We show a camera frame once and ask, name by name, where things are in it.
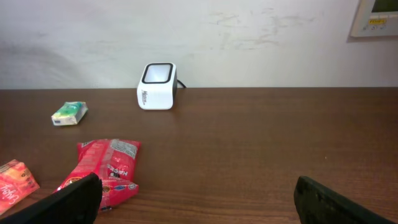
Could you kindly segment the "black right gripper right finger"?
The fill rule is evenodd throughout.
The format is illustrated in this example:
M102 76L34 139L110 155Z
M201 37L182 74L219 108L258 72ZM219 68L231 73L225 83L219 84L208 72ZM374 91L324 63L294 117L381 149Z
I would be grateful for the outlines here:
M294 204L302 224L394 224L307 176L298 178Z

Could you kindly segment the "red snack bag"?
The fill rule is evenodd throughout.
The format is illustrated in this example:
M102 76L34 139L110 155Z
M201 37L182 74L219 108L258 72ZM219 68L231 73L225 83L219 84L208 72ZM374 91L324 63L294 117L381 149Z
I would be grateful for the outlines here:
M99 209L105 211L123 203L139 191L133 178L140 146L140 142L123 139L79 142L78 164L57 190L95 173L103 185Z

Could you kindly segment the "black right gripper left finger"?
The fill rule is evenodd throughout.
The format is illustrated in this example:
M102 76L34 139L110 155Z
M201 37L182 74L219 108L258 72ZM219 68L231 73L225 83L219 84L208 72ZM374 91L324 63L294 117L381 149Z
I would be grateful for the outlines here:
M1 224L92 224L102 199L94 173L1 220Z

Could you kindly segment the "green tissue pack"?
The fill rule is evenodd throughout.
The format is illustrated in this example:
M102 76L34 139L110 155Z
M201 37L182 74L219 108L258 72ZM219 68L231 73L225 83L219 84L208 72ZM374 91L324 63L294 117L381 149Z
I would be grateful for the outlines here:
M54 126L76 125L84 117L88 107L83 101L65 102L52 116Z

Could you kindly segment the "orange juice carton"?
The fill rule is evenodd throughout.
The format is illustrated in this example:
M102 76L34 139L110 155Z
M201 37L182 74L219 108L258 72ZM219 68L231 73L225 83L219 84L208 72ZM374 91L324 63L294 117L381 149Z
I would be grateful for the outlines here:
M14 159L1 166L1 215L39 188L23 162Z

